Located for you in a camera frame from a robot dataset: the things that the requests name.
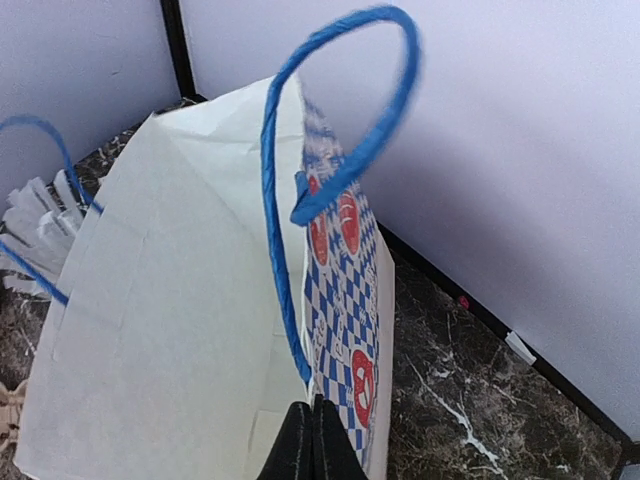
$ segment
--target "red speck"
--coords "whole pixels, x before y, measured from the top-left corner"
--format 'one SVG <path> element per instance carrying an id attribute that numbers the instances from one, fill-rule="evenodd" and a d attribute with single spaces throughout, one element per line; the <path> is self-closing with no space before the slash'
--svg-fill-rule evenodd
<path id="1" fill-rule="evenodd" d="M 461 295 L 460 297 L 458 297 L 458 303 L 462 306 L 462 308 L 464 308 L 465 310 L 469 310 L 469 299 L 467 297 L 465 297 L 464 295 Z"/>

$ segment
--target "marble floor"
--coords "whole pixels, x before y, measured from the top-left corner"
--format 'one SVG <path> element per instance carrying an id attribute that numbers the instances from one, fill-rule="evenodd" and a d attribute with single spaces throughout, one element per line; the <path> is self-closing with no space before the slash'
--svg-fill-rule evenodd
<path id="1" fill-rule="evenodd" d="M 91 193 L 135 129 L 77 167 Z M 619 446 L 473 315 L 394 252 L 390 479 L 610 478 Z M 0 381 L 28 376 L 47 303 L 0 287 Z M 0 456 L 0 478 L 23 478 Z"/>

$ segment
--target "blue handle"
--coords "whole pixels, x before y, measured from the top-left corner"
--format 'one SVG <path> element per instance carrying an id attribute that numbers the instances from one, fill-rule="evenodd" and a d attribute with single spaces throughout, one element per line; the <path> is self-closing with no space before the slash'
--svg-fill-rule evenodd
<path id="1" fill-rule="evenodd" d="M 73 164 L 71 163 L 71 155 L 69 154 L 69 150 L 64 144 L 64 140 L 62 139 L 62 135 L 56 128 L 46 120 L 42 118 L 36 117 L 34 115 L 15 115 L 13 117 L 7 118 L 4 122 L 0 123 L 0 131 L 4 130 L 7 127 L 13 126 L 21 126 L 21 125 L 31 125 L 39 128 L 47 135 L 49 135 L 56 145 L 60 149 L 62 153 L 62 158 L 64 159 L 64 166 L 69 178 L 71 179 L 71 183 L 80 193 L 80 196 L 84 200 L 84 202 L 89 205 L 91 208 L 96 210 L 99 214 L 102 214 L 104 211 L 103 208 L 98 204 L 91 195 L 89 195 L 85 189 L 80 184 L 80 179 L 76 175 L 75 170 L 73 169 Z M 43 275 L 41 275 L 33 266 L 29 265 L 20 255 L 11 250 L 4 242 L 0 240 L 0 251 L 7 254 L 11 260 L 16 262 L 24 271 L 26 271 L 33 279 L 38 282 L 38 284 L 47 292 L 51 294 L 51 296 L 62 303 L 63 305 L 67 305 L 69 303 L 69 298 L 63 294 L 60 290 L 58 290 L 55 285 L 53 285 L 49 280 L 47 280 Z"/>
<path id="2" fill-rule="evenodd" d="M 273 79 L 267 95 L 260 141 L 262 147 L 262 195 L 267 220 L 269 255 L 273 266 L 273 275 L 289 347 L 298 372 L 305 384 L 308 384 L 311 379 L 311 368 L 302 351 L 296 327 L 295 311 L 291 299 L 291 286 L 289 285 L 289 272 L 284 254 L 276 200 L 274 159 L 276 110 L 282 88 L 287 79 L 312 52 L 340 35 L 370 23 L 381 21 L 397 23 L 404 30 L 407 41 L 407 61 L 404 74 L 391 103 L 384 110 L 378 123 L 367 134 L 362 143 L 353 150 L 351 155 L 345 158 L 344 163 L 338 168 L 334 176 L 327 180 L 315 195 L 310 195 L 308 188 L 303 190 L 303 195 L 291 213 L 291 221 L 297 225 L 306 226 L 319 213 L 325 210 L 349 184 L 364 173 L 398 126 L 418 73 L 420 44 L 416 25 L 405 11 L 393 6 L 361 10 L 341 18 L 312 34 L 303 45 L 293 52 L 293 55 Z"/>

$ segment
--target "white wall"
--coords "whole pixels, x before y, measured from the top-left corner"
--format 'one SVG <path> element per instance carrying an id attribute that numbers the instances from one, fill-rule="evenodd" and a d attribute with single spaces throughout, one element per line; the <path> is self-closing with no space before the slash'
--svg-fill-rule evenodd
<path id="1" fill-rule="evenodd" d="M 620 476 L 620 480 L 640 480 L 640 465 L 625 467 Z"/>
<path id="2" fill-rule="evenodd" d="M 182 3 L 213 97 L 370 2 Z M 419 23 L 427 63 L 366 178 L 379 219 L 640 440 L 640 4 L 394 3 Z M 304 67 L 347 148 L 391 92 L 399 38 L 379 26 Z"/>
<path id="3" fill-rule="evenodd" d="M 74 160 L 179 99 L 157 0 L 0 4 L 0 119 L 48 119 Z M 0 215 L 13 188 L 60 168 L 44 133 L 0 133 Z"/>

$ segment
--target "white paper bag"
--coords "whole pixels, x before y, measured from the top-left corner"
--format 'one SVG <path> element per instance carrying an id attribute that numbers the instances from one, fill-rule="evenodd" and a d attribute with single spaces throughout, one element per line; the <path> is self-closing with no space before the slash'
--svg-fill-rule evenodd
<path id="1" fill-rule="evenodd" d="M 258 142 L 269 83 L 151 116 L 116 161 L 96 199 L 104 213 L 89 212 L 57 284 L 69 305 L 53 303 L 45 322 L 15 458 L 26 474 L 255 478 L 289 404 L 308 399 L 266 242 Z M 278 110 L 283 218 L 297 198 L 304 112 L 293 79 Z M 306 232 L 282 231 L 301 300 Z M 388 253 L 380 261 L 387 398 L 393 266 Z M 379 428 L 382 473 L 371 478 L 384 476 L 388 418 Z"/>
<path id="2" fill-rule="evenodd" d="M 406 70 L 345 158 L 285 80 L 318 46 L 380 20 L 404 28 Z M 26 474 L 254 479 L 291 402 L 319 393 L 368 478 L 385 478 L 394 271 L 357 177 L 399 122 L 418 52 L 406 13 L 355 12 L 274 79 L 142 125 L 56 285 L 68 302 L 52 304 L 31 374 L 15 458 Z M 304 228 L 278 220 L 294 205 Z"/>

